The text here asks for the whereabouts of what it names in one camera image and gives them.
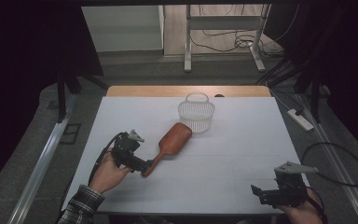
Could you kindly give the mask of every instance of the white metal stand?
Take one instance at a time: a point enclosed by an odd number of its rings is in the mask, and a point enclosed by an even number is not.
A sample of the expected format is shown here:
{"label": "white metal stand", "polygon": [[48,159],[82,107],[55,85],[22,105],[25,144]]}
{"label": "white metal stand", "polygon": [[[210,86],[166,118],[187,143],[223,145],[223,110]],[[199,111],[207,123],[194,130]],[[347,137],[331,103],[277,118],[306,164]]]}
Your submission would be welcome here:
{"label": "white metal stand", "polygon": [[185,72],[191,71],[191,30],[256,30],[255,40],[250,51],[259,72],[266,68],[258,53],[258,42],[263,34],[270,4],[264,5],[261,16],[191,16],[191,5],[186,6],[186,51]]}

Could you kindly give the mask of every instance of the wire basket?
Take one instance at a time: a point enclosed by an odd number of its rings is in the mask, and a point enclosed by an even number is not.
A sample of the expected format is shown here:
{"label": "wire basket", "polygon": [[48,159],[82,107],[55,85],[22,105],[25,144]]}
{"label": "wire basket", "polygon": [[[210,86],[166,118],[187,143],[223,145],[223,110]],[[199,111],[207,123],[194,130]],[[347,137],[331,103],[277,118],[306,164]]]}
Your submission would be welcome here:
{"label": "wire basket", "polygon": [[[189,101],[191,95],[201,94],[206,101]],[[191,129],[193,133],[204,133],[211,127],[214,104],[209,102],[209,97],[202,91],[192,91],[186,100],[179,104],[179,119]]]}

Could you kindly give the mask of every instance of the person's left hand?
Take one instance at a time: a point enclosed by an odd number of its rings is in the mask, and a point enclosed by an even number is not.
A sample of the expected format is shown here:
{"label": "person's left hand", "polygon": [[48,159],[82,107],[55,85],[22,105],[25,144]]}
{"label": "person's left hand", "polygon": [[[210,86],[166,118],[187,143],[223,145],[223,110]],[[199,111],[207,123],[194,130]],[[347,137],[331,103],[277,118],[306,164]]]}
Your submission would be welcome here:
{"label": "person's left hand", "polygon": [[89,184],[90,188],[95,189],[100,193],[104,193],[107,190],[114,188],[124,179],[127,173],[132,171],[130,167],[122,169],[118,168],[112,157],[111,150],[112,148],[109,148],[106,151],[100,166]]}

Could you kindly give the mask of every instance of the white power strip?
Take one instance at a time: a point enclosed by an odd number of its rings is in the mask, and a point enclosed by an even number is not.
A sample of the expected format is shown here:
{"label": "white power strip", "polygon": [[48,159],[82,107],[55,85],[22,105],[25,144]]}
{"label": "white power strip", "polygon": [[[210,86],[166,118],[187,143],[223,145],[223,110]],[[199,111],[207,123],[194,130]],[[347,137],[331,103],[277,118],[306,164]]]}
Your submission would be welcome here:
{"label": "white power strip", "polygon": [[287,114],[292,117],[292,119],[294,119],[306,132],[313,129],[313,126],[306,119],[304,119],[304,117],[296,115],[296,111],[294,109],[287,111]]}

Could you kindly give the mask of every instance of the white wall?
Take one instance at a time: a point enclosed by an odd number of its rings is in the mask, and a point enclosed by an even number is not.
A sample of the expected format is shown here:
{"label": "white wall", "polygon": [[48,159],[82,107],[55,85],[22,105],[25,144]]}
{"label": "white wall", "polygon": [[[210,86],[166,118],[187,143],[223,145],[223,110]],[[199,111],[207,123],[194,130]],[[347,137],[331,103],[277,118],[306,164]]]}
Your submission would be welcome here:
{"label": "white wall", "polygon": [[97,52],[162,49],[161,8],[82,7]]}

